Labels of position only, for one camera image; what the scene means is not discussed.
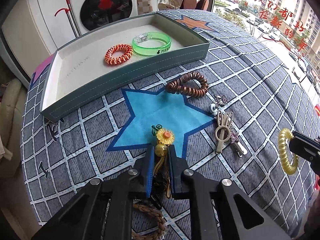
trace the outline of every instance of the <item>yellow bead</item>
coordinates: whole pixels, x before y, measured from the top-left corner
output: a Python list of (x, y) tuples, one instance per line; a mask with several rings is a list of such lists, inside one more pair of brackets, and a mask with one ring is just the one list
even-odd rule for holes
[(162, 157), (162, 156), (166, 156), (168, 153), (168, 148), (165, 144), (157, 144), (156, 147), (155, 147), (155, 154), (158, 156), (158, 157)]

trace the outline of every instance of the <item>metal hair clip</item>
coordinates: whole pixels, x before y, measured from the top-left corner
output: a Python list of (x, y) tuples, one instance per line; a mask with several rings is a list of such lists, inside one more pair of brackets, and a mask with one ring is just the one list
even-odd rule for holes
[(218, 141), (216, 153), (221, 153), (223, 149), (223, 144), (230, 139), (230, 126), (233, 120), (233, 112), (229, 114), (225, 113), (222, 115), (222, 112), (219, 110), (217, 114), (217, 128), (214, 131), (216, 140)]
[(209, 106), (209, 112), (216, 116), (218, 114), (218, 106), (225, 106), (226, 103), (228, 103), (228, 99), (225, 95), (215, 95), (213, 103)]
[(239, 133), (235, 131), (235, 128), (232, 125), (230, 127), (230, 141), (231, 144), (236, 147), (239, 157), (242, 157), (243, 155), (246, 155), (248, 153), (246, 148), (244, 148), (239, 141)]

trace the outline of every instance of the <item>blue star pattern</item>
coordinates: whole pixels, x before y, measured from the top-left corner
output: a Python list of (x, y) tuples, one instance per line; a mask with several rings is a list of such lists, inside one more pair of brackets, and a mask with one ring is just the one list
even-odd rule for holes
[(188, 136), (212, 124), (213, 117), (189, 104), (187, 97), (169, 94), (164, 88), (158, 92), (122, 89), (131, 118), (122, 127), (107, 151), (145, 148), (156, 143), (151, 126), (161, 124), (173, 131), (178, 157), (186, 157)]

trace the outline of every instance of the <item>washing machine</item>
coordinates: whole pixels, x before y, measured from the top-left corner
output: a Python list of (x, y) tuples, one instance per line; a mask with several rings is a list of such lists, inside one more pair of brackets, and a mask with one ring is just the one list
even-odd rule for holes
[(138, 15), (137, 0), (70, 0), (81, 34)]

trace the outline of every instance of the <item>orange star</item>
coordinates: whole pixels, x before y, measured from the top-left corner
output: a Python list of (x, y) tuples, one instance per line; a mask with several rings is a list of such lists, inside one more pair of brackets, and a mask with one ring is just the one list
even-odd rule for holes
[(193, 20), (189, 17), (183, 16), (182, 20), (176, 20), (178, 23), (182, 23), (185, 24), (188, 28), (193, 29), (193, 28), (201, 28), (204, 30), (208, 30), (208, 31), (212, 31), (214, 32), (213, 29), (211, 29), (210, 27), (208, 27), (206, 24), (208, 22), (204, 22), (204, 21), (196, 21)]

